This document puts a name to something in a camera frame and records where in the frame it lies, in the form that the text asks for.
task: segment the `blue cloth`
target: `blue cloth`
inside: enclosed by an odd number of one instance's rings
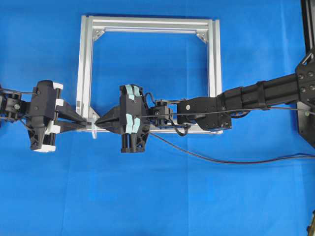
[[[223,89],[292,73],[305,54],[298,0],[3,0],[1,85],[28,91],[53,80],[74,106],[84,14],[220,19]],[[100,114],[118,104],[124,84],[157,99],[207,93],[205,44],[192,35],[106,33],[93,66],[92,107]],[[163,137],[226,160],[315,154],[294,112],[252,112],[233,126],[222,135]],[[0,131],[2,236],[303,236],[315,209],[313,161],[216,165],[154,137],[145,153],[120,154],[119,135],[93,140],[78,132],[58,135],[57,151],[39,154],[22,124]]]

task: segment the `light blue tape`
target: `light blue tape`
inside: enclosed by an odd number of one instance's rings
[[[133,86],[133,89],[134,89],[134,95],[136,95],[137,97],[140,97],[139,87],[138,86]]]
[[[133,132],[133,133],[137,133],[139,127],[140,127],[140,119],[139,119],[139,118],[135,118],[135,119],[134,119],[133,128],[132,128],[132,132]]]
[[[131,134],[132,133],[132,127],[133,127],[132,115],[126,114],[126,119],[127,119],[126,133]]]
[[[132,91],[131,85],[125,85],[125,87],[126,87],[126,89],[127,89],[127,94],[133,95],[133,91]]]
[[[134,95],[128,95],[129,99],[134,100]]]

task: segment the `black cable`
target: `black cable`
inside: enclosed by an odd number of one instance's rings
[[[175,129],[176,133],[179,135],[179,136],[185,136],[188,134],[188,130],[190,129],[190,125],[186,125],[184,126],[184,133],[182,133],[181,131],[179,131],[179,129],[176,127],[175,123],[171,120],[171,119],[167,119],[173,126],[173,128]]]
[[[25,126],[25,128],[26,128],[28,131],[34,132],[34,130],[31,129],[30,127],[28,127],[21,119],[18,119],[18,120]]]
[[[146,94],[144,95],[144,98],[147,100],[147,96],[148,96],[148,95],[150,96],[152,103],[155,104],[154,98],[153,98],[153,94],[152,94],[152,93],[150,93],[150,92],[146,93]]]
[[[310,112],[308,110],[299,109],[299,108],[291,108],[291,107],[268,107],[273,110],[291,110],[291,111],[299,111],[299,112],[307,112],[309,114],[315,115],[315,112]],[[215,112],[201,112],[201,113],[170,113],[167,115],[149,115],[149,116],[136,116],[138,118],[149,118],[149,117],[167,117],[167,116],[190,116],[190,115],[207,115],[207,114],[217,114],[217,113],[227,113],[227,112],[242,112],[242,111],[262,111],[261,108],[250,108],[250,109],[233,109],[233,110],[225,110],[225,111],[215,111]]]
[[[186,154],[195,156],[199,159],[208,161],[208,162],[212,162],[212,163],[217,163],[217,164],[231,164],[231,165],[255,165],[255,164],[266,164],[266,163],[271,163],[271,162],[276,162],[276,161],[284,161],[284,160],[292,160],[292,159],[315,159],[315,156],[312,155],[304,155],[304,156],[285,156],[285,157],[278,157],[278,158],[273,158],[273,159],[269,159],[269,160],[262,160],[262,161],[226,161],[226,160],[217,160],[217,159],[213,159],[213,158],[208,158],[208,157],[204,157],[201,156],[199,154],[193,153],[191,151],[182,149],[181,147],[165,140],[164,138],[162,138],[159,135],[156,135],[152,132],[150,132],[150,134],[160,140],[162,140],[163,142],[171,145],[173,148],[182,151]]]
[[[7,91],[7,92],[20,93],[20,94],[36,95],[36,93],[34,92],[20,92],[20,91],[8,89],[8,88],[0,88],[0,90]]]

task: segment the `square metal frame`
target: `square metal frame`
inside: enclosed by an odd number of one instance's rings
[[[94,138],[96,132],[107,131],[94,125],[99,115],[91,107],[93,44],[107,31],[195,34],[207,44],[208,96],[215,97],[222,93],[219,20],[82,16],[76,112],[92,125],[81,131],[93,132]],[[173,129],[158,129],[154,126],[151,132],[175,133]],[[193,125],[189,133],[211,132]]]

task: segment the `robotic arm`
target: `robotic arm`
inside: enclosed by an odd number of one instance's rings
[[[55,151],[56,134],[84,128],[87,123],[68,103],[61,99],[61,84],[40,81],[33,88],[31,102],[23,101],[23,92],[0,88],[0,118],[22,121],[28,130],[31,150]],[[121,134],[121,152],[144,152],[150,126],[174,128],[184,136],[192,124],[203,130],[220,131],[232,128],[232,118],[242,118],[251,110],[269,110],[274,105],[302,102],[315,108],[315,49],[299,63],[294,74],[255,85],[225,91],[217,97],[197,97],[189,100],[153,101],[150,93],[143,93],[137,85],[120,86],[120,105],[99,118],[95,125]],[[149,107],[146,97],[154,102]],[[169,105],[177,106],[173,113]],[[315,147],[315,116],[300,134]]]
[[[148,107],[143,89],[136,85],[121,86],[120,105],[96,121],[96,125],[122,135],[121,152],[144,152],[150,133],[150,124],[159,128],[174,128],[181,136],[197,123],[207,131],[232,128],[232,118],[242,118],[250,110],[269,110],[278,104],[303,102],[315,108],[315,61],[311,50],[299,63],[294,74],[255,85],[225,91],[217,97],[197,97],[189,100],[155,101]],[[177,113],[168,107],[176,104]],[[177,124],[173,118],[177,115]],[[313,124],[314,117],[309,118]],[[309,136],[315,135],[313,127],[300,130],[313,146]]]
[[[31,150],[55,151],[56,134],[87,125],[84,119],[61,99],[62,89],[63,85],[52,81],[40,81],[33,88],[33,92],[27,93],[0,87],[0,118],[9,122],[21,121],[24,124],[31,141]],[[31,102],[23,101],[22,94],[31,94]]]

